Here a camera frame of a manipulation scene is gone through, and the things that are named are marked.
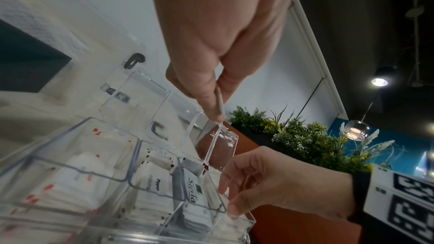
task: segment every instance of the clear acrylic box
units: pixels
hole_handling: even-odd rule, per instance
[[[229,217],[228,199],[216,187],[237,135],[139,71],[100,113],[102,120],[88,118],[31,146],[0,173],[4,232],[44,221],[74,228],[63,243],[135,243],[151,236],[155,243],[245,241],[254,218]],[[161,174],[144,178],[144,169]],[[190,178],[197,182],[188,185]],[[203,205],[195,201],[198,194],[206,198]]]

